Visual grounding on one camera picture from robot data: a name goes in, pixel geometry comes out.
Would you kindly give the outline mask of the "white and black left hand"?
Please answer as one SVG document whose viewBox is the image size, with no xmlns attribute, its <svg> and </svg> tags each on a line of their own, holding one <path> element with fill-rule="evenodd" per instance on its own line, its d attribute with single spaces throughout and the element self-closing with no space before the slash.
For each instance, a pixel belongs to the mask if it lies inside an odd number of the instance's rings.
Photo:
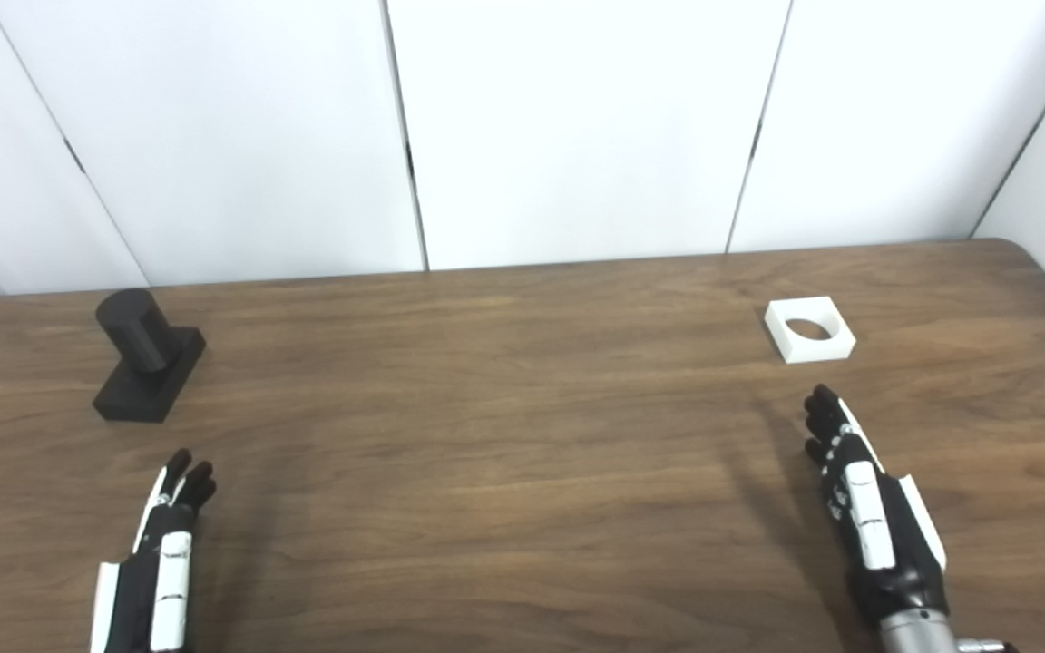
<svg viewBox="0 0 1045 653">
<path fill-rule="evenodd" d="M 213 474 L 187 449 L 163 465 L 127 559 L 99 567 L 92 652 L 190 652 L 192 541 L 200 508 L 216 492 Z"/>
</svg>

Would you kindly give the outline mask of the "white and black right hand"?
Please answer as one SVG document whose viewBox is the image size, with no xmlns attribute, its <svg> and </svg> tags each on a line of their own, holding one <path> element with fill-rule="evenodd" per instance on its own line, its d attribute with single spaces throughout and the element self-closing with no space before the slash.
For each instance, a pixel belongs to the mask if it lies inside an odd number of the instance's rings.
<svg viewBox="0 0 1045 653">
<path fill-rule="evenodd" d="M 940 537 L 912 479 L 884 470 L 841 396 L 816 384 L 805 398 L 805 450 L 826 515 L 845 550 L 846 586 L 870 628 L 907 610 L 947 615 Z"/>
</svg>

